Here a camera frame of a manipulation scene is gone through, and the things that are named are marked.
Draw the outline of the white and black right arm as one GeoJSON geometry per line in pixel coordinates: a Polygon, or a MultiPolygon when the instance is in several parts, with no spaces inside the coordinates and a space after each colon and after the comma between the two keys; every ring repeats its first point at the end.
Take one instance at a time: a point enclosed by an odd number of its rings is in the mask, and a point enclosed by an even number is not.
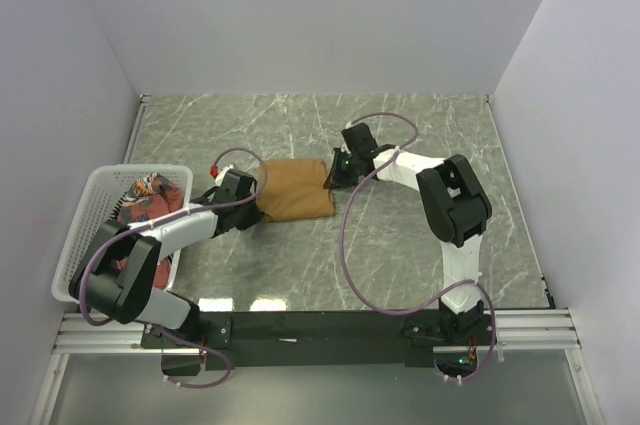
{"type": "Polygon", "coordinates": [[[359,192],[372,179],[419,193],[442,250],[439,332],[449,343],[464,342],[490,303],[478,280],[480,246],[492,206],[469,161],[462,155],[426,157],[391,145],[345,145],[334,150],[324,187],[359,192]]]}

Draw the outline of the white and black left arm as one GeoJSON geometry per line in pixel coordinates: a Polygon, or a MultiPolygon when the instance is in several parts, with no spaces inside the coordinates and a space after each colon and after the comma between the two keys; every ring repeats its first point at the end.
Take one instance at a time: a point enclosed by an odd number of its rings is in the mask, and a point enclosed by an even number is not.
{"type": "Polygon", "coordinates": [[[176,212],[137,226],[104,222],[76,267],[69,294],[121,324],[152,323],[176,346],[193,344],[204,334],[199,307],[154,286],[158,265],[197,242],[258,223],[256,190],[252,175],[228,167],[214,187],[176,212]]]}

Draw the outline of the white plastic laundry basket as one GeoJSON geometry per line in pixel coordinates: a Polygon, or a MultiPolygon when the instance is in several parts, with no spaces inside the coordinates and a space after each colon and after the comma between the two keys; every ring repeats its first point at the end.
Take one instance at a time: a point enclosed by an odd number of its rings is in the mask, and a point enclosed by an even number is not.
{"type": "Polygon", "coordinates": [[[190,200],[193,173],[186,166],[118,164],[99,167],[90,174],[71,222],[51,285],[51,292],[56,300],[77,302],[68,292],[69,282],[97,229],[111,217],[118,201],[129,187],[136,180],[154,172],[160,173],[177,185],[183,192],[185,202],[190,200]]]}

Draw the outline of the aluminium rail frame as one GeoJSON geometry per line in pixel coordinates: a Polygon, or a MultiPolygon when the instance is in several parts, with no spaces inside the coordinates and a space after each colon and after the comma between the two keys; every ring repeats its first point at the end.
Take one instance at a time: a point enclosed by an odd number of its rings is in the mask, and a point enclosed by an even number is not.
{"type": "MultiPolygon", "coordinates": [[[[575,350],[581,347],[572,317],[566,309],[499,310],[496,312],[501,351],[575,350]]],[[[54,354],[160,354],[141,346],[143,326],[111,322],[94,327],[79,313],[63,316],[54,354]]]]}

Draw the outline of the tan tank top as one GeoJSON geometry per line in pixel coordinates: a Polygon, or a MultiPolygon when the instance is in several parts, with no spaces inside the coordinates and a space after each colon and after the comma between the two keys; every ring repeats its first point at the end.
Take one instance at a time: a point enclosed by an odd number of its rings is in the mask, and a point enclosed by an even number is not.
{"type": "Polygon", "coordinates": [[[328,171],[323,159],[276,159],[265,162],[256,204],[266,222],[289,222],[335,215],[332,193],[324,187],[328,171]]]}

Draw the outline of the red printed tank top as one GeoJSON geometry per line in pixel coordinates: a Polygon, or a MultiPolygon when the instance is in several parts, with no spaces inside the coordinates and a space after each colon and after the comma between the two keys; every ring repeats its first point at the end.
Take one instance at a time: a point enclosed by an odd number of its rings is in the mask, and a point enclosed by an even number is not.
{"type": "Polygon", "coordinates": [[[176,212],[184,205],[182,190],[159,173],[136,180],[119,198],[110,219],[123,224],[146,222],[176,212]]]}

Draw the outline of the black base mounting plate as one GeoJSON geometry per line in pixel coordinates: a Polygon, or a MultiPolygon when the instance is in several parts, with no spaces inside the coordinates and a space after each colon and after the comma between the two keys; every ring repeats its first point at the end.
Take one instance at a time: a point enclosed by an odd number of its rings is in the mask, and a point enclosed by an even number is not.
{"type": "Polygon", "coordinates": [[[493,318],[481,306],[456,315],[445,308],[408,316],[374,311],[203,312],[197,328],[181,335],[205,351],[189,357],[158,327],[141,337],[146,350],[168,352],[164,372],[197,375],[223,370],[223,353],[237,367],[402,364],[433,368],[439,347],[472,351],[492,342],[493,318]]]}

